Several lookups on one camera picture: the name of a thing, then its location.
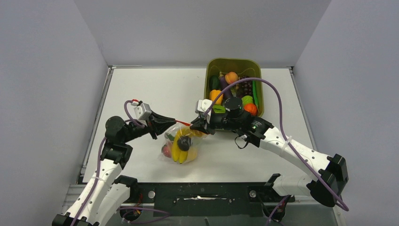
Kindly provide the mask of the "green toy chili pepper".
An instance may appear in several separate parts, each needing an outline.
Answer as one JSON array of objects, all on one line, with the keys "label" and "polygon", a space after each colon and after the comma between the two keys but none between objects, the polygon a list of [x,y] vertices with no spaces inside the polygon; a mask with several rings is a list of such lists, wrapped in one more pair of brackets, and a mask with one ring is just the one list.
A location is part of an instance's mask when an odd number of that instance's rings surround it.
[{"label": "green toy chili pepper", "polygon": [[175,139],[175,136],[173,136],[170,133],[165,133],[165,138],[168,139],[169,141],[173,142]]}]

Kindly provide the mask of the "black toy fruit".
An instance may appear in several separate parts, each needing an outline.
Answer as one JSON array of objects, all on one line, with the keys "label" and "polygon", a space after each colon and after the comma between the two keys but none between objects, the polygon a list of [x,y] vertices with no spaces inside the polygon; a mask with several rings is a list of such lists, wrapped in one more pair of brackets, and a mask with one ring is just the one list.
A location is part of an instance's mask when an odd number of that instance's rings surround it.
[{"label": "black toy fruit", "polygon": [[177,140],[177,146],[181,151],[189,151],[190,147],[192,145],[192,138],[189,136],[181,136]]}]

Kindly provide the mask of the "clear zip bag orange zipper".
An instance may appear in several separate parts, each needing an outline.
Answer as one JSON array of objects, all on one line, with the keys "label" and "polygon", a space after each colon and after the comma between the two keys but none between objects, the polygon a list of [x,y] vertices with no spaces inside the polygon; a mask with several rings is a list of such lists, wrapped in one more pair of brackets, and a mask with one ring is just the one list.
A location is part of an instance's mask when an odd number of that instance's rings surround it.
[{"label": "clear zip bag orange zipper", "polygon": [[201,143],[206,137],[205,133],[192,130],[190,124],[178,121],[164,133],[160,151],[164,157],[185,164],[197,159]]}]

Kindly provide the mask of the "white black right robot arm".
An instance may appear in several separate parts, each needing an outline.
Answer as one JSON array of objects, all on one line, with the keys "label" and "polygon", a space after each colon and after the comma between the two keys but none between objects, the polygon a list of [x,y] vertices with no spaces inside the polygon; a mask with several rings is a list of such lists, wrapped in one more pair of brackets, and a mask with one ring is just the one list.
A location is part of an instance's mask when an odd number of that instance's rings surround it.
[{"label": "white black right robot arm", "polygon": [[237,97],[228,99],[224,113],[209,111],[211,104],[209,99],[197,101],[195,112],[198,117],[192,121],[191,129],[205,134],[215,134],[219,129],[232,131],[246,144],[270,151],[305,173],[299,179],[274,174],[264,189],[267,199],[276,201],[286,195],[302,195],[310,196],[327,207],[339,204],[349,180],[346,160],[342,156],[319,153],[284,137],[270,122],[245,111]]}]

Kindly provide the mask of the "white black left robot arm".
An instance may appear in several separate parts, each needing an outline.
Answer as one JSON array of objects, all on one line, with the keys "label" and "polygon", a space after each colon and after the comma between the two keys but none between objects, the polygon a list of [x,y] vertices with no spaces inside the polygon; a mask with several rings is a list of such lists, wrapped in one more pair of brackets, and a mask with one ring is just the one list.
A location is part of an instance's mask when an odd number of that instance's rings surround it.
[{"label": "white black left robot arm", "polygon": [[52,225],[104,226],[123,202],[134,198],[137,179],[121,174],[133,151],[128,142],[146,134],[157,139],[176,120],[151,113],[145,123],[139,127],[119,116],[107,120],[93,176],[74,204],[64,214],[55,216]]}]

